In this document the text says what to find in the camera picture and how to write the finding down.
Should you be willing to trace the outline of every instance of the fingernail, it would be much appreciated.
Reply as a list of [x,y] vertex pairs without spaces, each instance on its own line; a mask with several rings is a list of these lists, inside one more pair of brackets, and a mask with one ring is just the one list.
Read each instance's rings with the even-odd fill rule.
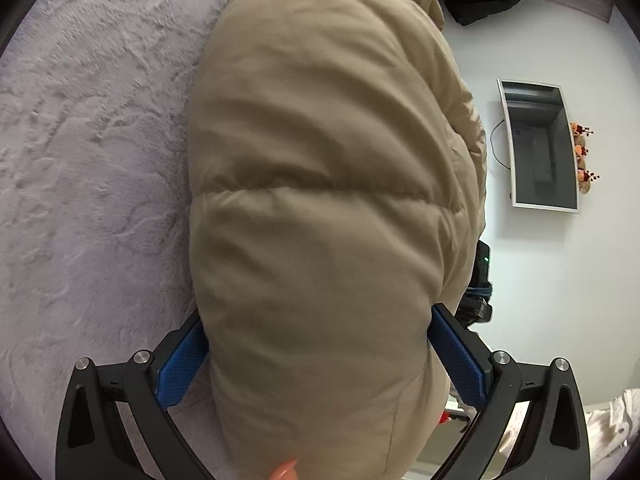
[[269,480],[298,480],[298,473],[294,469],[298,459],[294,458],[284,464],[280,464],[269,476]]

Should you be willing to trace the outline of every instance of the wall-mounted television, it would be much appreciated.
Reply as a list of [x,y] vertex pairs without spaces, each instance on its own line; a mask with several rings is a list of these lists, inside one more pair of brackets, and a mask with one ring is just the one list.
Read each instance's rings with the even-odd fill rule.
[[498,79],[516,207],[578,212],[574,136],[562,89]]

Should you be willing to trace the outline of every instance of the beige puffer jacket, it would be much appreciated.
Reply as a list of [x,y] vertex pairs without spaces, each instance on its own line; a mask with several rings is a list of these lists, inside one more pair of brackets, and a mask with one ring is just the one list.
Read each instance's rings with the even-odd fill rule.
[[436,0],[229,0],[188,108],[191,272],[233,458],[398,480],[449,387],[484,131]]

